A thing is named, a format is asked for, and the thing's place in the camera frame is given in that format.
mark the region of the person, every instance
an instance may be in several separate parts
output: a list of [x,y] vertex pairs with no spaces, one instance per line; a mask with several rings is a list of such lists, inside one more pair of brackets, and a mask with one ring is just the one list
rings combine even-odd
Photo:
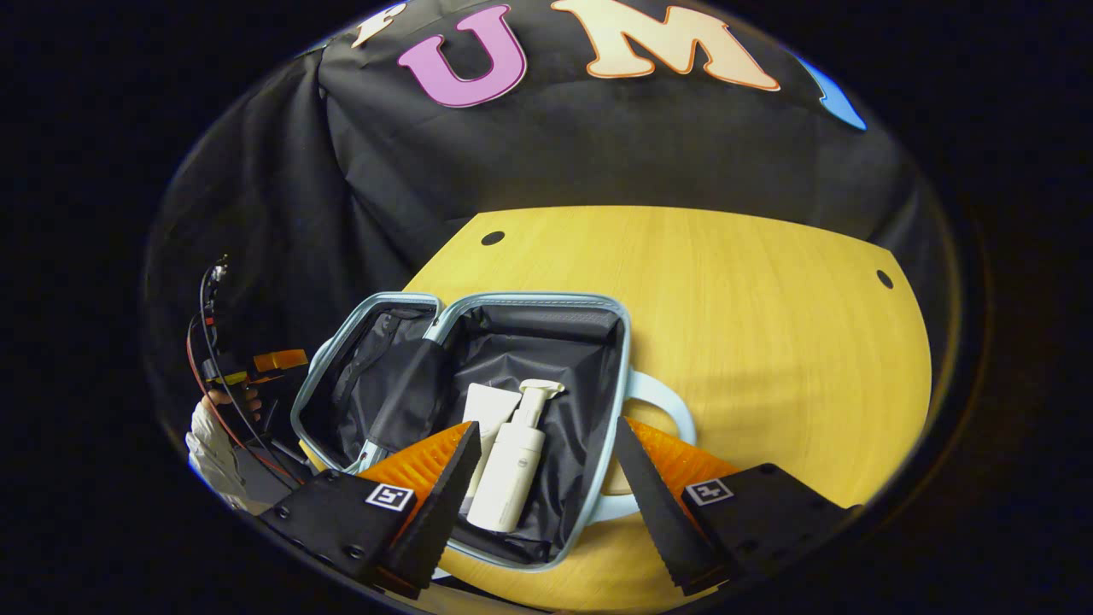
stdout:
[[[189,464],[193,472],[233,509],[261,515],[274,502],[262,502],[247,495],[246,482],[239,474],[239,462],[235,457],[232,440],[213,413],[214,404],[224,406],[231,403],[226,393],[212,390],[195,406],[190,417],[190,430],[186,434]],[[246,403],[255,421],[258,421],[261,416],[258,411],[262,407],[262,401],[258,399],[257,390],[247,390]]]

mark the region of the black cloth backdrop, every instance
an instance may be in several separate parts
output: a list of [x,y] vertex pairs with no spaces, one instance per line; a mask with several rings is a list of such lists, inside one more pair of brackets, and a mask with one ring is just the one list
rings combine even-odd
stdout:
[[[931,189],[860,98],[846,92],[866,131],[822,107],[777,42],[700,2],[671,4],[722,19],[780,91],[709,76],[701,47],[690,74],[635,44],[653,74],[597,79],[573,14],[508,3],[528,70],[500,98],[440,106],[396,62],[443,34],[457,74],[484,73],[489,56],[455,24],[492,3],[413,0],[363,47],[351,48],[353,28],[273,70],[197,142],[151,230],[143,287],[145,368],[173,438],[198,398],[183,340],[218,256],[234,256],[225,327],[256,353],[310,355],[363,298],[401,289],[475,213],[513,208],[702,208],[874,241],[913,285],[937,379],[953,351],[960,271]],[[663,19],[669,3],[627,4]]]

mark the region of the hand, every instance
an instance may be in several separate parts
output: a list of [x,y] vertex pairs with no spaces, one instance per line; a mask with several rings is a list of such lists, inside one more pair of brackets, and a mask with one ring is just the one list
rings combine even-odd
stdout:
[[[254,413],[255,421],[260,419],[261,415],[256,412],[258,411],[258,409],[262,407],[262,401],[258,399],[258,390],[248,389],[245,398],[247,402],[247,409],[251,413]],[[236,400],[236,402],[242,403],[243,400]],[[212,412],[213,403],[215,403],[218,406],[223,406],[224,404],[231,404],[232,399],[227,397],[227,393],[224,393],[219,389],[213,389],[209,391],[209,394],[205,395],[204,399],[201,400],[201,405],[203,405],[207,411]]]

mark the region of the yellow table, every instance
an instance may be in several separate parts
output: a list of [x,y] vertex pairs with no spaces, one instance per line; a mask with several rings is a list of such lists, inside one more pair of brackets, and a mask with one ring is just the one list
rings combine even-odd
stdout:
[[[504,238],[483,245],[494,230]],[[888,481],[929,405],[926,328],[892,253],[800,224],[654,206],[481,213],[406,289],[445,303],[484,291],[613,296],[633,319],[633,366],[686,402],[698,447],[738,468],[777,463],[843,507]],[[674,433],[651,406],[625,414]],[[615,462],[603,492],[628,493]],[[640,515],[588,527],[546,572],[451,549],[440,567],[546,610],[655,613],[705,595],[672,584]]]

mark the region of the pump dispenser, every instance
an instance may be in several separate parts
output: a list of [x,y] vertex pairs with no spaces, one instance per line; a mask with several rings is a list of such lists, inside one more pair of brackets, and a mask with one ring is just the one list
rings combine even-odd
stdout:
[[536,429],[543,405],[565,391],[560,382],[525,380],[520,407],[501,426],[467,521],[491,532],[512,532],[524,512],[546,436]]

